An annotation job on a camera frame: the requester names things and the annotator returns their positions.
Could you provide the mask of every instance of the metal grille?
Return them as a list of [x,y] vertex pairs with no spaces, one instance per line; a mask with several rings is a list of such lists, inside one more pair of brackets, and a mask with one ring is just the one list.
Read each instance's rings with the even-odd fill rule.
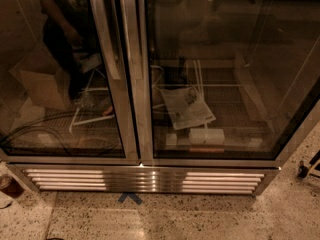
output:
[[25,169],[40,190],[158,193],[254,193],[265,177],[260,173],[225,173],[159,168],[110,170]]
[[[241,85],[237,83],[232,68],[203,69],[203,84],[205,101],[216,116],[217,120],[209,124],[216,128],[251,128],[255,133],[268,132],[267,123],[250,119],[240,93]],[[161,88],[183,87],[183,79],[179,76],[178,68],[167,68],[166,85]],[[196,85],[193,69],[187,72],[187,82]],[[162,122],[156,120],[155,125],[170,124],[168,116],[164,115]]]

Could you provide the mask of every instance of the glass door refrigerator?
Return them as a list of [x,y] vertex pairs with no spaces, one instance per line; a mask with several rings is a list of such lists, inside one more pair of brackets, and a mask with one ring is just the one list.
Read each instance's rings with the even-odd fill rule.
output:
[[319,0],[0,1],[0,156],[34,190],[259,195],[320,120]]
[[107,190],[139,160],[118,0],[0,2],[1,159],[32,189]]

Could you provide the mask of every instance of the terrazzo floor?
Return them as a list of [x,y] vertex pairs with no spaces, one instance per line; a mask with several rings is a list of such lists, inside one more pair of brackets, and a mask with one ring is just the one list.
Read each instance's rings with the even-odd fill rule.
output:
[[[0,193],[0,239],[320,239],[320,180],[296,177],[320,149],[320,123],[258,197],[26,190]],[[6,171],[2,163],[0,172]]]

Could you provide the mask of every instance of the glass door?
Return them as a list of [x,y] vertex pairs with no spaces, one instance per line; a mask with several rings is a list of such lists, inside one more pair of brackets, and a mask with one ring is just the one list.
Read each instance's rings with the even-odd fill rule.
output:
[[0,0],[2,159],[137,163],[117,1]]
[[145,0],[146,160],[277,159],[319,100],[319,12],[319,0]]

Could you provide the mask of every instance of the cardboard box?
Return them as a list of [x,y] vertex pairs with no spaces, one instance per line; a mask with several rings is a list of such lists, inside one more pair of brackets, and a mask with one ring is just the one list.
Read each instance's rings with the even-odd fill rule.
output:
[[23,86],[12,77],[7,65],[0,65],[0,134],[8,134],[27,99]]
[[69,75],[43,44],[37,45],[10,72],[24,86],[33,105],[57,110],[69,108]]

